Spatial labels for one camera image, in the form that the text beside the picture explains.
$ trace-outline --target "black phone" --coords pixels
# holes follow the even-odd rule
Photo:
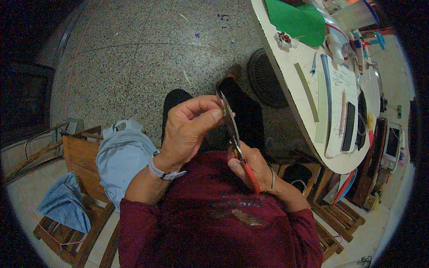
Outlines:
[[[353,129],[354,129],[355,112],[356,112],[356,107],[352,103],[347,102],[346,126],[345,126],[343,146],[342,146],[343,151],[350,150],[351,138],[353,136]]]

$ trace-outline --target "red scissor handle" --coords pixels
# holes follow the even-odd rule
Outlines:
[[[259,195],[259,193],[261,192],[261,189],[259,188],[259,184],[258,184],[258,181],[256,180],[255,175],[253,174],[253,170],[250,168],[248,164],[242,163],[242,167],[246,172],[246,175],[249,177],[250,181],[252,182],[253,187],[255,188],[255,193]]]

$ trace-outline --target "white table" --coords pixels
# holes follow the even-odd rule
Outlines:
[[[313,77],[309,73],[313,64],[314,53],[318,51],[318,55],[327,54],[328,51],[321,47],[312,47],[300,43],[298,48],[280,48],[274,36],[278,31],[276,27],[269,21],[268,13],[265,8],[264,0],[250,0],[248,1],[259,37],[264,45],[264,49],[268,55],[274,72],[280,82],[286,100],[295,116],[295,119],[302,131],[302,134],[311,148],[313,154],[320,160],[322,164],[331,169],[332,171],[340,174],[346,174],[355,169],[364,159],[369,149],[368,132],[364,146],[358,151],[357,148],[350,153],[340,154],[336,157],[328,158],[325,156],[326,139],[324,143],[314,142],[316,135],[316,123],[314,122],[313,114],[311,112],[310,103],[305,93],[304,86],[299,79],[298,73],[294,64],[299,63],[307,81],[316,103],[318,104],[318,82],[317,75]],[[353,69],[351,60],[345,64]],[[316,57],[316,68],[318,71],[323,72],[322,62],[320,57]],[[373,113],[376,117],[380,111],[380,93],[378,89],[378,82],[373,75],[372,67],[366,70],[361,78],[361,89],[363,90],[367,102],[367,113]]]

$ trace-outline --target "blue towel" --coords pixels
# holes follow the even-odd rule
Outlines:
[[[79,232],[87,234],[91,229],[82,205],[81,191],[72,172],[65,174],[51,186],[37,211]]]

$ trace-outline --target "watch strap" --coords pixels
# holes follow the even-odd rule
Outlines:
[[[148,166],[149,166],[150,171],[152,171],[152,173],[155,176],[157,176],[158,178],[161,178],[163,180],[166,180],[166,181],[174,180],[175,178],[178,178],[178,177],[180,177],[180,176],[182,176],[183,174],[186,173],[186,170],[184,170],[184,171],[181,171],[181,172],[174,171],[174,172],[171,172],[171,173],[167,174],[167,173],[165,173],[165,172],[157,169],[154,166],[154,155],[152,155],[151,160],[149,161]]]

